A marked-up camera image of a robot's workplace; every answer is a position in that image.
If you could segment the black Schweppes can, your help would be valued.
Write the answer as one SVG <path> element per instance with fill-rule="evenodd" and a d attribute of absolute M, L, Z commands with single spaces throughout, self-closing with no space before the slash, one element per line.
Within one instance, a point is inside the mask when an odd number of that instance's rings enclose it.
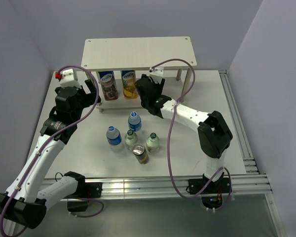
<path fill-rule="evenodd" d="M 149 157 L 146 148 L 142 144 L 136 144 L 132 148 L 132 153 L 140 164 L 148 163 Z"/>

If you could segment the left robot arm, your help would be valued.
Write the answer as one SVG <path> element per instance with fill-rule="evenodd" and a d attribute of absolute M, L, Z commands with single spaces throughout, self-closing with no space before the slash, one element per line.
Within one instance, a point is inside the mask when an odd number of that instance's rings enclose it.
<path fill-rule="evenodd" d="M 68 143 L 77 125 L 84 120 L 83 109 L 94 107 L 99 100 L 98 89 L 91 79 L 85 81 L 89 93 L 76 80 L 55 89 L 56 105 L 40 130 L 33 153 L 20 174 L 0 193 L 0 220 L 13 221 L 34 229 L 44 219 L 47 210 L 63 198 L 85 198 L 85 177 L 69 171 L 53 185 L 40 186 L 57 155 Z"/>

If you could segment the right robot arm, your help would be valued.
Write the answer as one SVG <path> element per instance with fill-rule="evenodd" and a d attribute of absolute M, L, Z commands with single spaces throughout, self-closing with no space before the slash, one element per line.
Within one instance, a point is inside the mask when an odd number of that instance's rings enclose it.
<path fill-rule="evenodd" d="M 207 156 L 204 188 L 213 193 L 221 186 L 224 156 L 233 135 L 220 112 L 197 111 L 162 95 L 164 83 L 165 79 L 158 83 L 143 74 L 135 82 L 141 105 L 154 116 L 170 119 L 170 127 L 173 127 L 174 122 L 178 122 L 198 134 L 201 150 Z"/>

